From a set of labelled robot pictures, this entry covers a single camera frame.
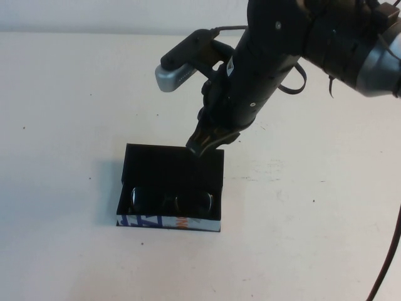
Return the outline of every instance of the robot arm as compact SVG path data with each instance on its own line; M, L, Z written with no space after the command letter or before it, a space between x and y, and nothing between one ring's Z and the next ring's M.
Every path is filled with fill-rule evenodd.
M187 143L201 156L234 142L287 74L294 67L302 72L300 57L366 96L400 96L398 15L398 8L376 0L249 0L249 25L235 50L214 38L243 27L200 29L162 58L157 81L171 92L196 70L208 78ZM218 61L223 64L213 71Z

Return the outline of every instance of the open box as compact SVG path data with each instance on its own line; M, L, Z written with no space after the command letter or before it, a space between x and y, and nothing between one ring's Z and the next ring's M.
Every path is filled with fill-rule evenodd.
M117 225L219 232L224 151L127 144Z

